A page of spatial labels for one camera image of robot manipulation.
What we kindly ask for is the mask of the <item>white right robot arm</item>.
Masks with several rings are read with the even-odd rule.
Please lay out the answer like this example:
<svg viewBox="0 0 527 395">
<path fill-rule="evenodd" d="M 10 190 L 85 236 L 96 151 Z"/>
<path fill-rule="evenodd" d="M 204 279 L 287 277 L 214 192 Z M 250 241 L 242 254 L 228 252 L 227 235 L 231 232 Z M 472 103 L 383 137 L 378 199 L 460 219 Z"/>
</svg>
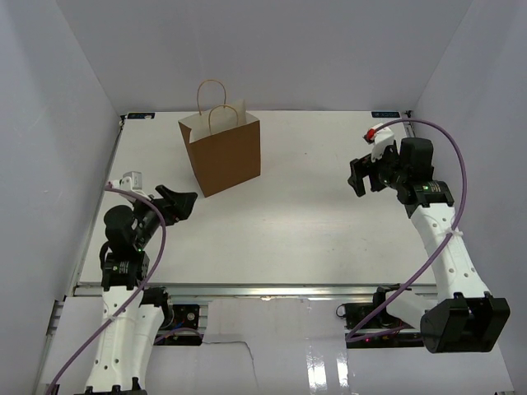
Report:
<svg viewBox="0 0 527 395">
<path fill-rule="evenodd" d="M 347 341 L 360 341 L 356 333 L 372 319 L 382 328 L 401 320 L 420 332 L 431 353 L 491 351 L 510 307 L 506 299 L 493 296 L 477 274 L 456 222 L 461 210 L 454 206 L 447 184 L 433 178 L 431 141 L 406 137 L 397 143 L 391 136 L 378 135 L 367 142 L 371 153 L 351 162 L 348 182 L 359 197 L 366 192 L 364 178 L 374 192 L 396 191 L 427 252 L 437 301 L 404 285 L 380 287 L 372 312 L 351 329 Z"/>
</svg>

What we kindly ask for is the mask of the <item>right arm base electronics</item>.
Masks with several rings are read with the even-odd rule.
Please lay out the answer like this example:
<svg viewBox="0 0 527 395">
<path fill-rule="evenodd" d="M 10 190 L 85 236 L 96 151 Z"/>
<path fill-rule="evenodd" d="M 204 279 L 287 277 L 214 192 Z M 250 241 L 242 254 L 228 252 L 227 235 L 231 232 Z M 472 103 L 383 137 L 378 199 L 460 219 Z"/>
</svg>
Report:
<svg viewBox="0 0 527 395">
<path fill-rule="evenodd" d="M 335 314 L 345 322 L 345 328 L 351 331 L 378 305 L 387 299 L 389 291 L 397 290 L 397 286 L 379 286 L 370 302 L 348 302 L 340 304 Z M 381 348 L 413 348 L 424 347 L 421 334 L 404 323 L 400 318 L 395 318 L 383 310 L 371 321 L 366 323 L 354 338 L 366 335 L 368 332 L 388 331 L 383 336 L 368 337 L 359 342 L 346 341 L 347 349 L 381 349 Z"/>
</svg>

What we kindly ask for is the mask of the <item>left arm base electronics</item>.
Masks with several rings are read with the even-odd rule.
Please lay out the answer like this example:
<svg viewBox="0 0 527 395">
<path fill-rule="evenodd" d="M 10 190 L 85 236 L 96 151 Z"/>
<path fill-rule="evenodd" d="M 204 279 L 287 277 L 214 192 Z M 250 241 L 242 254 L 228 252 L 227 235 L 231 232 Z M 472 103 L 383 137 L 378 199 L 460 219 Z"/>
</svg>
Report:
<svg viewBox="0 0 527 395">
<path fill-rule="evenodd" d="M 141 305 L 153 305 L 163 318 L 154 340 L 155 346 L 200 346 L 198 330 L 201 308 L 198 304 L 174 304 L 163 287 L 146 289 Z"/>
</svg>

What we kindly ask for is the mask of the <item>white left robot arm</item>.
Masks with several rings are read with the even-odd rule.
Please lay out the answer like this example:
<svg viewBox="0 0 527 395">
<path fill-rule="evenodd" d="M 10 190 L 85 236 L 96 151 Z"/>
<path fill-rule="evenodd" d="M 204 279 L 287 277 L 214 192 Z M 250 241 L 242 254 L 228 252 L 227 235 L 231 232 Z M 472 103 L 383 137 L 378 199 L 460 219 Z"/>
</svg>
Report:
<svg viewBox="0 0 527 395">
<path fill-rule="evenodd" d="M 103 329 L 86 381 L 86 394 L 144 394 L 157 332 L 169 326 L 174 308 L 162 287 L 147 287 L 157 262 L 145 248 L 152 236 L 189 218 L 198 198 L 156 186 L 158 198 L 130 189 L 128 205 L 104 215 L 106 241 L 100 249 Z"/>
</svg>

